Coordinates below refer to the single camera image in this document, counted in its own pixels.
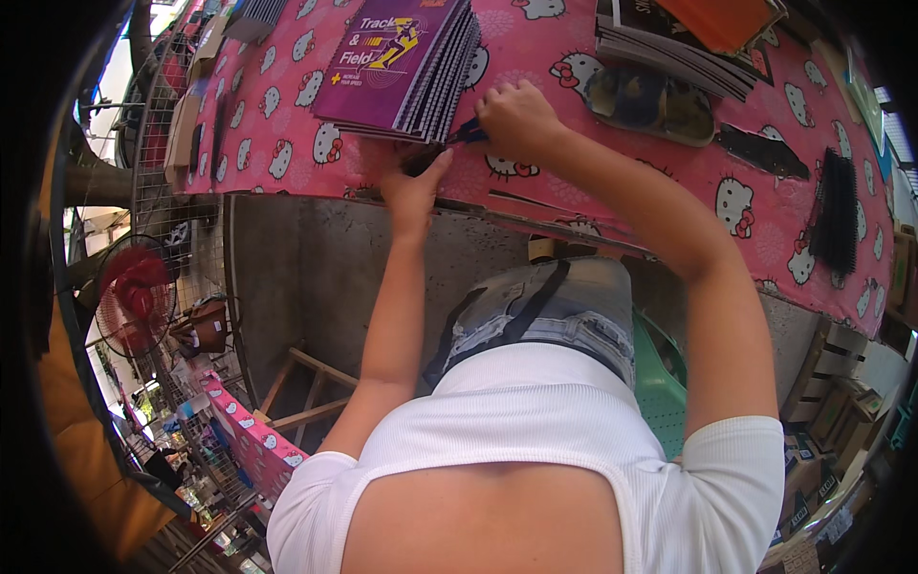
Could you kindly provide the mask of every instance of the brown bag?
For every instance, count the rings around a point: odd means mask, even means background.
[[[191,309],[189,316],[195,327],[202,353],[220,353],[227,343],[227,306],[224,301],[211,300]]]
[[[169,334],[178,343],[198,353],[222,353],[226,349],[227,313],[223,301],[214,299],[195,305],[185,314],[188,319],[169,330]],[[192,330],[197,335],[197,345]]]

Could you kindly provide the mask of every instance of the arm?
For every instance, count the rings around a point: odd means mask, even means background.
[[[392,247],[364,343],[360,381],[317,452],[359,458],[374,428],[414,397],[424,336],[424,242],[437,184],[452,152],[426,172],[408,177],[395,166],[381,187],[392,215]]]
[[[730,417],[777,418],[765,314],[739,249],[711,209],[655,169],[566,128],[525,80],[519,88],[488,90],[476,114],[492,152],[539,165],[588,192],[686,282],[686,436]]]

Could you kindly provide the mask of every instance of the hello kitty print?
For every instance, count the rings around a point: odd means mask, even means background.
[[[271,502],[277,501],[293,470],[308,455],[254,418],[223,388],[217,373],[207,372],[202,385],[210,397],[214,416],[226,431],[229,448],[255,489]]]
[[[198,123],[208,126],[200,142],[199,171],[180,178],[180,192],[207,193],[212,187],[217,193],[343,198],[354,197],[345,182],[375,184],[369,173],[375,157],[363,156],[360,139],[318,121],[310,110],[331,81],[325,71],[359,6],[355,0],[294,0],[285,5],[271,34],[248,45],[225,42],[199,108]],[[526,79],[569,128],[662,168],[708,206],[736,241],[763,292],[837,321],[849,319],[852,328],[867,335],[876,332],[879,320],[872,308],[879,287],[885,293],[889,286],[892,229],[886,200],[891,182],[882,180],[869,135],[851,120],[839,85],[817,50],[771,29],[764,38],[774,85],[759,82],[745,103],[698,94],[717,125],[728,123],[787,144],[810,168],[810,179],[801,180],[756,169],[717,145],[690,148],[597,121],[584,106],[590,76],[605,66],[593,47],[595,0],[473,0],[473,9],[482,37],[464,79],[453,129],[474,115],[475,102],[489,88]],[[212,126],[223,100],[226,136],[213,157]],[[836,280],[810,253],[805,233],[801,238],[812,210],[818,162],[827,147],[854,164],[859,202],[856,272]],[[214,162],[220,177],[212,180]],[[546,226],[543,233],[557,229],[558,237],[569,238],[574,231],[585,242],[616,242],[650,255],[615,213],[540,165],[458,146],[438,193],[475,208],[539,221]],[[572,221],[577,225],[566,224]],[[859,316],[860,287],[868,277],[878,288],[871,288],[870,309]],[[263,449],[257,440],[252,450],[256,446]]]

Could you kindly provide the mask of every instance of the black strap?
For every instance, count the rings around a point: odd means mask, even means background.
[[[483,343],[477,344],[475,347],[469,349],[468,351],[463,351],[462,353],[453,357],[453,360],[450,361],[450,364],[447,366],[446,370],[449,370],[460,361],[464,361],[468,357],[481,353],[482,351],[487,351],[488,349],[494,349],[505,344],[518,343],[522,338],[523,334],[529,330],[530,325],[542,312],[542,309],[545,308],[545,304],[548,303],[548,300],[552,298],[555,291],[564,283],[565,277],[567,277],[567,272],[570,271],[571,264],[564,259],[558,260],[558,266],[554,269],[552,274],[548,277],[545,283],[528,301],[526,305],[523,306],[520,314],[511,319],[505,326],[504,331]]]
[[[450,356],[450,349],[453,347],[453,325],[459,321],[459,315],[462,315],[463,311],[468,309],[468,306],[481,297],[481,294],[485,291],[487,291],[487,287],[479,287],[469,291],[465,298],[446,316],[446,326],[443,327],[443,332],[440,333],[437,354],[433,356],[427,364],[427,368],[424,369],[423,375],[421,375],[431,387],[435,387],[439,382],[439,377],[443,374],[443,366],[446,365],[446,359]]]

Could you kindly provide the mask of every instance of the electric fan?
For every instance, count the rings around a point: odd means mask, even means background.
[[[97,275],[95,321],[115,353],[140,358],[166,335],[177,299],[168,261],[149,235],[126,235],[108,249]]]

